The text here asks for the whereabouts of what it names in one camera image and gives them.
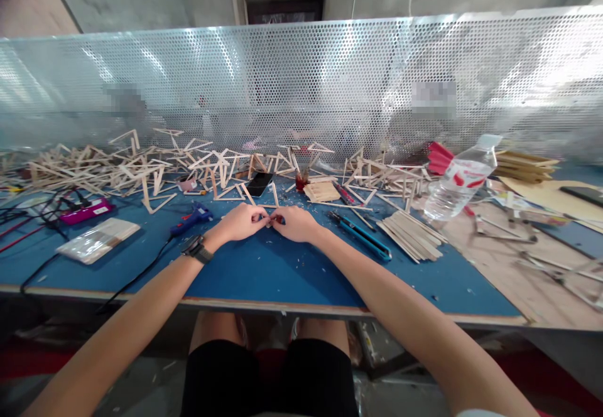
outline wristwatch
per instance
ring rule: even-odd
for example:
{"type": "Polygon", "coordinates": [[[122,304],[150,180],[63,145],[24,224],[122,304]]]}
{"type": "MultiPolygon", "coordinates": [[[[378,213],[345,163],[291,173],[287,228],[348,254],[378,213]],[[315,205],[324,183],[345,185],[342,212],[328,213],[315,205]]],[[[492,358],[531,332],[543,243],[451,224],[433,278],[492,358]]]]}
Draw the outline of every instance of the wristwatch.
{"type": "Polygon", "coordinates": [[[194,237],[190,244],[182,251],[182,255],[194,257],[203,264],[208,264],[214,258],[214,255],[203,245],[203,235],[194,237]]]}

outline bottle cap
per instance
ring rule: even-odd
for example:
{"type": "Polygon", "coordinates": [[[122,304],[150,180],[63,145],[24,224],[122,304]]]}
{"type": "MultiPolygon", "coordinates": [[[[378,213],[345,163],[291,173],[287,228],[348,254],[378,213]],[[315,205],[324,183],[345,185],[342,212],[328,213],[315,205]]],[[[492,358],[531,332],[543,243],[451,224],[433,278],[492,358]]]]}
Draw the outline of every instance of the bottle cap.
{"type": "Polygon", "coordinates": [[[477,147],[491,149],[500,144],[502,140],[503,137],[496,134],[482,134],[477,140],[477,147]]]}

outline black phone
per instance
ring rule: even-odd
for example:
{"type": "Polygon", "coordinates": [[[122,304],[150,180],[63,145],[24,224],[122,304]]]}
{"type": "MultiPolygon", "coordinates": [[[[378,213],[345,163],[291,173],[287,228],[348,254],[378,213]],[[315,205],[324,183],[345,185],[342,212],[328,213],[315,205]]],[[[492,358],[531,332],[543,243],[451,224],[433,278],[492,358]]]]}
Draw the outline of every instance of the black phone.
{"type": "Polygon", "coordinates": [[[594,203],[595,205],[603,207],[603,193],[601,193],[599,190],[586,187],[561,187],[559,189],[565,193],[573,195],[574,197],[586,200],[586,202],[594,203]]]}
{"type": "Polygon", "coordinates": [[[251,194],[253,197],[260,197],[264,193],[266,187],[272,181],[273,175],[274,174],[269,174],[266,172],[258,172],[247,185],[247,191],[249,191],[249,194],[251,194]]]}

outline black shorts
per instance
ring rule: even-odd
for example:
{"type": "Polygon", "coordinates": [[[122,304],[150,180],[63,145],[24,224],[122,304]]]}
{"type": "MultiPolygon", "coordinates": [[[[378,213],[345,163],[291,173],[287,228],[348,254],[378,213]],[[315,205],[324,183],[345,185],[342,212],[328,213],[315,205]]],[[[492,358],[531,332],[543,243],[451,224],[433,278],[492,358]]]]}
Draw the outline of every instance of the black shorts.
{"type": "Polygon", "coordinates": [[[352,364],[339,348],[315,339],[294,340],[280,378],[260,381],[251,351],[213,340],[188,355],[182,416],[253,416],[261,412],[309,417],[358,416],[352,364]]]}

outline forearm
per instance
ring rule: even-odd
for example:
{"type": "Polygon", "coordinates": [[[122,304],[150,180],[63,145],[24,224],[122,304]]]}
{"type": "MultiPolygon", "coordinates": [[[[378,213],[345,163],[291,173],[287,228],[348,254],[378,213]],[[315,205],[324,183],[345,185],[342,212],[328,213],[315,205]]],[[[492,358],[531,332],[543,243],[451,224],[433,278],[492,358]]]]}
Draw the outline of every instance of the forearm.
{"type": "Polygon", "coordinates": [[[197,260],[182,256],[157,274],[55,375],[26,415],[91,415],[166,322],[201,268],[197,260]]]}
{"type": "Polygon", "coordinates": [[[432,373],[454,414],[481,408],[508,417],[536,415],[494,360],[406,283],[327,229],[314,245],[351,282],[379,322],[432,373]]]}

